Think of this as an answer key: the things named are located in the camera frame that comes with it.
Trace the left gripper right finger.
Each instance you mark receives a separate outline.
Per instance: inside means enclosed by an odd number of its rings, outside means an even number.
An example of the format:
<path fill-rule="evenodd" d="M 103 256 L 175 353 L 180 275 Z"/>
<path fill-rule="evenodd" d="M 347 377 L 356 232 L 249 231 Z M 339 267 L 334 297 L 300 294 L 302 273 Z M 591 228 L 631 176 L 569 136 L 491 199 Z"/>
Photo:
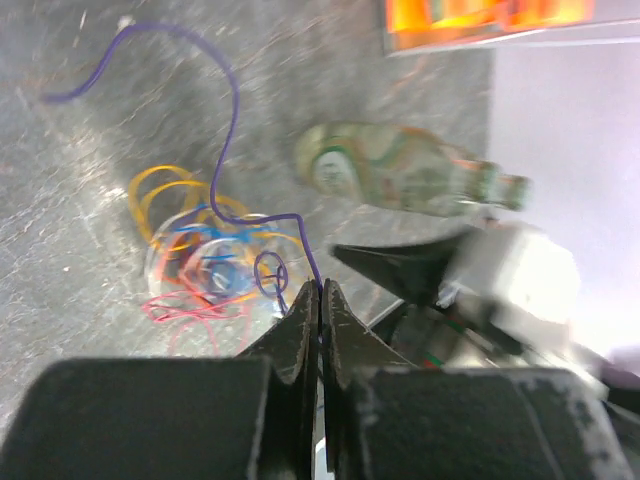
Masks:
<path fill-rule="evenodd" d="M 631 479 L 602 402 L 572 372 L 420 369 L 339 285 L 322 296 L 329 469 L 339 479 Z"/>

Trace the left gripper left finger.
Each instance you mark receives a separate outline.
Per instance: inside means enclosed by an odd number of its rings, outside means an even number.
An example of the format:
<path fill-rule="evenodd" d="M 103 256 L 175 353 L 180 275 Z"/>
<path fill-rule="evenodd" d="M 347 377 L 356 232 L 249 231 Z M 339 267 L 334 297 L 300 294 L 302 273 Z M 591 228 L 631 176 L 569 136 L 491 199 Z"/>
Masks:
<path fill-rule="evenodd" d="M 33 382 L 5 479 L 309 479 L 317 285 L 233 358 L 74 358 Z"/>

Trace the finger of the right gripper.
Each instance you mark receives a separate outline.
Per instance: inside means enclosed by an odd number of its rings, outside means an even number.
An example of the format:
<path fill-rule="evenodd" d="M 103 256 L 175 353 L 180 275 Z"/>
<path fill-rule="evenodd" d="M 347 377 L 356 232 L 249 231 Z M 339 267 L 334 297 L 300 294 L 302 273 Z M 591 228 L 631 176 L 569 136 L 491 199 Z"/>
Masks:
<path fill-rule="evenodd" d="M 336 244 L 331 255 L 403 301 L 429 305 L 437 298 L 447 267 L 474 233 L 474 227 L 466 227 L 453 235 L 414 245 Z"/>

